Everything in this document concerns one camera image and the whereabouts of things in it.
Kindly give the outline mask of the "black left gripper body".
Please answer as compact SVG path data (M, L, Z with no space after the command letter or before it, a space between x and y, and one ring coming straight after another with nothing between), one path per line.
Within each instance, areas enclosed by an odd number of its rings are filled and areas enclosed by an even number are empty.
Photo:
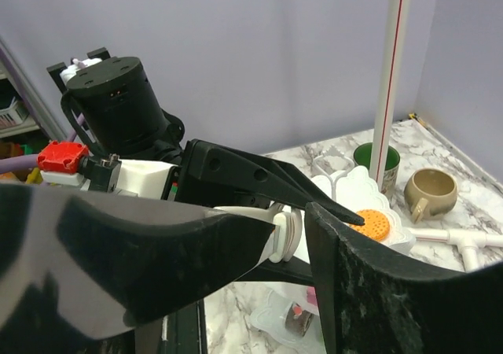
M238 205L247 196L301 210L316 202L345 223L364 224L362 217L333 201L293 164L200 139L187 142L176 201L215 207Z

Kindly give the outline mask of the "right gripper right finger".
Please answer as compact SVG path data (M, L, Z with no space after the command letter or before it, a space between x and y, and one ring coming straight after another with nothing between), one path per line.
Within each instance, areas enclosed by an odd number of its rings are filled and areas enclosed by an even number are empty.
M329 353L499 353L502 266L469 273L402 255L318 204L305 211Z

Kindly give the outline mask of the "orange sandwich biscuit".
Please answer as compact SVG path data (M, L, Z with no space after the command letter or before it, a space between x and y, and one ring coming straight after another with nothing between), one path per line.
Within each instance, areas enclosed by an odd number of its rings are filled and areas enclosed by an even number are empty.
M362 226L350 224L349 227L356 230L360 234L365 235L375 241L383 241L391 231L391 223L389 219L376 209L362 209L357 211L365 221Z

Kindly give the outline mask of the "pink cake slice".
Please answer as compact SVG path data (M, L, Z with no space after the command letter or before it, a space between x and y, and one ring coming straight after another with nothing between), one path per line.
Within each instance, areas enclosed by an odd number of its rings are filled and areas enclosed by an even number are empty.
M307 287L306 297L307 297L307 302L309 304L312 304L312 305L315 305L315 306L318 305L316 291L315 291L315 288L313 286L308 286Z

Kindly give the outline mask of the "chocolate swiss roll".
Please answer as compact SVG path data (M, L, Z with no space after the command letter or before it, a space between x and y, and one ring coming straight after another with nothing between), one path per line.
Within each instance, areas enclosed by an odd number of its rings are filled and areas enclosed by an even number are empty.
M297 337L304 337L310 328L314 315L297 303L292 303L285 317L285 329Z

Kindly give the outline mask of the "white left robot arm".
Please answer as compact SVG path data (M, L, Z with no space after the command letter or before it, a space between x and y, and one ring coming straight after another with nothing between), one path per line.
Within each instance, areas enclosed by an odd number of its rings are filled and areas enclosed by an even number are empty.
M364 223L293 164L202 139L183 144L184 123L160 107L138 57L113 57L100 48L46 71L61 93L63 114L93 155L173 164L178 201L259 208L278 202L299 209L315 202L345 223Z

